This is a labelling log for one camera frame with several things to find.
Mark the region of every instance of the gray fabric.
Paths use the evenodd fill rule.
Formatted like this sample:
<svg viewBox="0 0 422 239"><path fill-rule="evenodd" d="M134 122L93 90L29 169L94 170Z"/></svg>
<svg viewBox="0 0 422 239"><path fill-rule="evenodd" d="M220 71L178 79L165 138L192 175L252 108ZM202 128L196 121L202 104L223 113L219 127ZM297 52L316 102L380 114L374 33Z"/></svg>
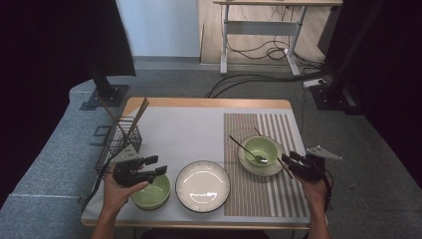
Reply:
<svg viewBox="0 0 422 239"><path fill-rule="evenodd" d="M202 98L221 79L218 71L137 71L137 77L109 78L128 84L125 96ZM262 73L289 76L289 73ZM71 103L44 150L9 195L0 211L1 238L88 238L92 228L80 222L81 205L96 179L95 165L103 139L98 126L111 125L104 109L80 112L95 85L83 83L70 92ZM363 116L318 111L302 83L251 83L220 96L231 99L283 99L291 102L305 147L321 147L343 156L328 160L334 176L327 213L332 238L416 238L422 234L422 191L400 160ZM124 106L111 109L121 114ZM130 238L120 228L117 238ZM288 234L267 231L271 238ZM298 232L296 238L302 238Z"/></svg>

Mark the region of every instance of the plate rim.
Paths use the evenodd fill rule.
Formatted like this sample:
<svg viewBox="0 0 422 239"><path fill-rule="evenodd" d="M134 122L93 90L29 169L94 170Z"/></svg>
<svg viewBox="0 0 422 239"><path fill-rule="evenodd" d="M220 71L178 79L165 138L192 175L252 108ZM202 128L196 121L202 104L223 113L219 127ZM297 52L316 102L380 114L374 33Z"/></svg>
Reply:
<svg viewBox="0 0 422 239"><path fill-rule="evenodd" d="M219 206L217 206L216 208L214 208L214 209L212 209L212 210L207 210L207 211L197 211L197 210L194 210L194 209L192 209L192 208L189 208L188 206L186 206L184 203L183 203L183 201L180 199L180 196L179 196L179 193L178 193L178 190L177 190L177 182L178 182L178 180L179 180L179 177L180 177L180 174L187 168L187 167L189 167L190 165L192 165L192 164L196 164L196 163L200 163L200 162L210 162L210 163L213 163L213 164L215 164L215 165L217 165L218 167L220 167L222 170L223 170L223 172L225 173L225 175L227 175L227 179L229 180L229 182L228 182L228 186L229 186L229 190L228 190L228 193L227 193L227 196L226 196L226 198L221 202L221 204L219 205ZM181 169L180 171L179 171L179 173L177 174L177 178L176 178L176 180L175 180L175 186L174 186L174 190L176 191L176 196L177 196L177 198L179 199L179 202L185 207L185 208L187 208L188 210L190 210L190 211L193 211L193 212L197 212L197 213L208 213L208 212L212 212L212 211L215 211L215 210L217 210L217 209L219 209L221 206L223 206L225 203L226 203L226 201L227 201L227 199L229 198L229 195L230 195L230 193L231 193L231 190L232 190L232 184L231 184L231 179L230 179L230 176L229 176L229 173L227 173L227 171L226 171L226 169L224 169L224 167L222 167L220 164L218 164L218 163L216 163L216 162L214 162L214 161L210 161L210 160L198 160L198 161L194 161L194 162L191 162L191 163L189 163L189 164L187 164L186 166L184 166L183 167L183 169Z"/></svg>

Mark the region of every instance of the bamboo placemat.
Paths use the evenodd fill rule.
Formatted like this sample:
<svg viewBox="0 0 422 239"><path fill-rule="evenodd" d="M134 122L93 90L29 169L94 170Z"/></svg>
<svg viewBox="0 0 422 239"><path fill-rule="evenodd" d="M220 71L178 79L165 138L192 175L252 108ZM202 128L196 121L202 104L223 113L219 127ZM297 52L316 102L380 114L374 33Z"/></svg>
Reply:
<svg viewBox="0 0 422 239"><path fill-rule="evenodd" d="M225 216L308 217L307 201L297 180L286 173L263 177L249 172L238 159L239 141L257 132L275 139L287 153L298 151L287 115L224 114L224 166L231 192L224 204Z"/></svg>

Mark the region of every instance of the white ceramic plate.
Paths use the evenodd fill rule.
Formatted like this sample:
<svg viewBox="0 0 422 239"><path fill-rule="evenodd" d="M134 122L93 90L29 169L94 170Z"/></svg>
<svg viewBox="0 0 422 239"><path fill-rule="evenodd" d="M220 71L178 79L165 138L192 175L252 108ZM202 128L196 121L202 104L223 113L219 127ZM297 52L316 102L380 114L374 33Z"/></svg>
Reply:
<svg viewBox="0 0 422 239"><path fill-rule="evenodd" d="M229 193L229 175L212 161L190 163L177 176L177 197L185 207L195 212L210 212L219 208Z"/></svg>

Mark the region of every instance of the desk leg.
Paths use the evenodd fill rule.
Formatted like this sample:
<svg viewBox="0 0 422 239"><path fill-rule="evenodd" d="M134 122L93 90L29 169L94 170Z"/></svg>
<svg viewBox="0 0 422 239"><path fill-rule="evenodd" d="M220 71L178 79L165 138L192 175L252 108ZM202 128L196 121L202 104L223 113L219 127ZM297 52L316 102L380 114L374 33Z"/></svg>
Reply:
<svg viewBox="0 0 422 239"><path fill-rule="evenodd" d="M305 14L307 13L307 9L308 9L307 6L302 7L301 19L299 19L299 21L296 23L296 30L295 30L295 34L293 35L291 45L289 47L289 50L287 49L285 50L286 57L288 59L289 65L292 69L294 76L298 76L301 74L299 72L298 66L296 65L296 58L293 55L293 53L295 51L296 43L298 42L299 33L301 32L302 25L304 24L304 18L305 18Z"/></svg>
<svg viewBox="0 0 422 239"><path fill-rule="evenodd" d="M221 50L220 74L227 75L227 26L229 24L229 5L225 5L223 25L223 49Z"/></svg>

